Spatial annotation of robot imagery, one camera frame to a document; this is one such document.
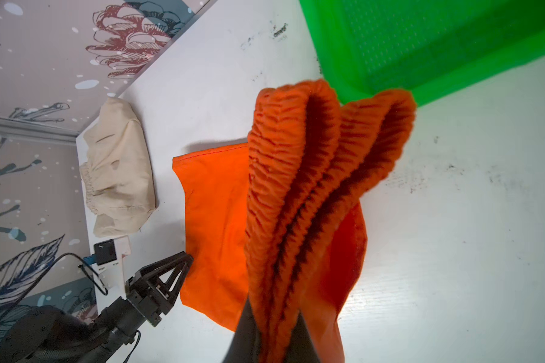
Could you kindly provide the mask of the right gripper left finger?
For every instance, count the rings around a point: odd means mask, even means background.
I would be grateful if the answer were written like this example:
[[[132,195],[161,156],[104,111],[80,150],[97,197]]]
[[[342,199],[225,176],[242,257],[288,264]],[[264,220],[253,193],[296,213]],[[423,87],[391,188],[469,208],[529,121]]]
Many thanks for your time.
[[[236,332],[223,363],[258,363],[259,354],[260,331],[250,299],[246,299]]]

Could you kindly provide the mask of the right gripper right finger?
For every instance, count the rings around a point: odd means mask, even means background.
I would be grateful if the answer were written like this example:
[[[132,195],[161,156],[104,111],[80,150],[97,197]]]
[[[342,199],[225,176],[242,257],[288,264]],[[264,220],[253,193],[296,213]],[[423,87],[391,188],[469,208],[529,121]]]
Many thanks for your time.
[[[285,363],[321,363],[302,314],[292,331]]]

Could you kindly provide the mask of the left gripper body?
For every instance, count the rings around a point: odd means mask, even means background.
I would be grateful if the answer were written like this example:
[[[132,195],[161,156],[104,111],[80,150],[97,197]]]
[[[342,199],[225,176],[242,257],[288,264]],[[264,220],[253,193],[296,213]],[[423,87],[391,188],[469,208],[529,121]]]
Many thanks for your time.
[[[117,298],[95,319],[90,337],[110,345],[134,343],[136,331],[152,316],[152,300],[139,294]]]

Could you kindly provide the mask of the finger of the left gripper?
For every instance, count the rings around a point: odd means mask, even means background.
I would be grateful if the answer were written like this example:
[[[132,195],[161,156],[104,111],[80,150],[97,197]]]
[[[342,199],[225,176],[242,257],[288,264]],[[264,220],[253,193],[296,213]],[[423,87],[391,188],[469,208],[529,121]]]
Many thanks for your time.
[[[175,306],[194,259],[180,252],[139,269],[127,282],[127,299],[153,326]]]

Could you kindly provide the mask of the beige shorts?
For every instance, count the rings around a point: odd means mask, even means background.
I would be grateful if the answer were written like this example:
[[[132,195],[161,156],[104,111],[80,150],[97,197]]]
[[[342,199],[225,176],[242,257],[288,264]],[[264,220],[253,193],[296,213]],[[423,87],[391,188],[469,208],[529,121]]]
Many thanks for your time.
[[[96,237],[133,234],[156,210],[154,178],[142,123],[129,102],[108,98],[86,130],[80,166]]]

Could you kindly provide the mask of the orange shorts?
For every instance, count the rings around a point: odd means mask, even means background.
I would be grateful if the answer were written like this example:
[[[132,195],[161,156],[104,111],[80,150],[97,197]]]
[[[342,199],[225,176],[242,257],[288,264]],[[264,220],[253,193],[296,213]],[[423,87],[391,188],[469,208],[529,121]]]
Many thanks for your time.
[[[340,104],[324,80],[264,89],[246,142],[173,159],[194,263],[185,306],[236,332],[246,299],[259,362],[284,362],[302,314],[321,362],[367,247],[360,198],[394,169],[416,118],[404,90]]]

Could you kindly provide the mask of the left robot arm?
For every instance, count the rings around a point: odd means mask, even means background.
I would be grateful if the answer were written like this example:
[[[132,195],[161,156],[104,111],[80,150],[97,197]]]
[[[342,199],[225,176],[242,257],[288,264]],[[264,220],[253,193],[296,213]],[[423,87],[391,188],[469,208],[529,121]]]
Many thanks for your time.
[[[157,326],[175,306],[192,263],[180,252],[139,269],[127,295],[90,324],[50,306],[30,310],[0,341],[0,362],[106,362],[122,346],[136,348],[142,325]]]

